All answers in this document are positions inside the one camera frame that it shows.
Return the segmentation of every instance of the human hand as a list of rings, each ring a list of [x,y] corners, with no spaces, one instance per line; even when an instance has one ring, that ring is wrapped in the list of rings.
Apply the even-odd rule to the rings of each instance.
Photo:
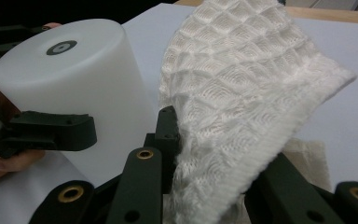
[[[2,92],[0,92],[0,110],[2,111],[3,119],[9,120],[19,109],[14,106]],[[40,160],[45,155],[44,150],[23,150],[17,155],[13,155],[9,159],[0,158],[0,177],[9,172],[18,172],[27,169],[34,162]]]

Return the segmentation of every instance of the white waffle fabric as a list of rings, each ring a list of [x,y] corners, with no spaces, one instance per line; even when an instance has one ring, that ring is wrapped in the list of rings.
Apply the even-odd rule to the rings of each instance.
[[[276,0],[204,0],[166,49],[160,108],[183,148],[168,223],[217,223],[310,117],[355,80]]]

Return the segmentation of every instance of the dark background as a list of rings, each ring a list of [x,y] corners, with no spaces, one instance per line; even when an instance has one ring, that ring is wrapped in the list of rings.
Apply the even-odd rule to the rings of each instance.
[[[124,23],[159,3],[176,0],[0,0],[0,26],[21,24],[42,26],[85,19],[109,19]]]

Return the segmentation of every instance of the white cylinder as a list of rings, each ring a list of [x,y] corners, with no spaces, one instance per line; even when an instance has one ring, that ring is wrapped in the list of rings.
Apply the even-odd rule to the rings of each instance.
[[[94,186],[121,174],[156,116],[122,26],[67,23],[20,43],[0,60],[0,91],[21,111],[89,114],[98,142],[64,155]]]

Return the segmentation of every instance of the white cloth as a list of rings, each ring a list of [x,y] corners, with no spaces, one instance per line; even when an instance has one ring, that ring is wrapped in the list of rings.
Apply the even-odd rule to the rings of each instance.
[[[205,0],[183,22],[161,70],[160,108],[183,139],[175,223],[216,223],[314,109],[354,81],[276,0]]]

